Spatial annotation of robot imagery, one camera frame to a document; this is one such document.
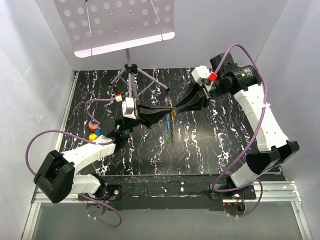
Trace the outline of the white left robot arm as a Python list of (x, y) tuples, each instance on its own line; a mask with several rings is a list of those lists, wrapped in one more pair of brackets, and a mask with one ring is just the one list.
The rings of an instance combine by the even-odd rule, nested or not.
[(97, 139), (62, 153), (57, 150), (49, 152), (35, 174), (34, 183), (53, 204), (70, 194), (88, 194), (95, 200), (103, 199), (107, 194), (107, 182), (96, 173), (81, 175), (79, 172), (121, 150), (129, 139), (127, 131), (132, 132), (138, 125), (150, 128), (172, 110), (170, 106), (140, 103), (131, 115), (124, 113), (121, 118), (102, 118)]

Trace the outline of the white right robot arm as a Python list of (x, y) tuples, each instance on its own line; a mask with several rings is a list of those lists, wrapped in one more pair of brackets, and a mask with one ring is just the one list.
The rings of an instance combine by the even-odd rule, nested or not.
[(253, 65), (238, 66), (229, 52), (221, 53), (210, 60), (214, 72), (205, 66), (193, 69), (192, 81), (175, 106), (177, 112), (200, 111), (208, 107), (210, 100), (231, 94), (241, 106), (251, 128), (251, 142), (258, 150), (246, 153), (245, 164), (226, 179), (226, 185), (211, 189), (227, 193), (237, 199), (258, 177), (270, 169), (285, 163), (299, 151), (297, 141), (290, 141), (278, 125), (266, 102), (267, 88)]

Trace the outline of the yellow capped key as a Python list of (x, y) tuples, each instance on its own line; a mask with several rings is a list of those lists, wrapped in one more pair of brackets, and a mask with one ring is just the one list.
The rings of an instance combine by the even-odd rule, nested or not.
[(172, 119), (175, 121), (177, 117), (176, 111), (172, 110)]

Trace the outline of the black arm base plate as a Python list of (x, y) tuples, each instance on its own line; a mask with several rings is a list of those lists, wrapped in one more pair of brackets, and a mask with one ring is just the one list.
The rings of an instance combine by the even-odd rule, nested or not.
[(215, 192), (216, 174), (100, 175), (94, 199), (121, 210), (208, 209), (223, 211), (223, 201), (242, 204), (254, 200), (249, 186), (234, 192)]

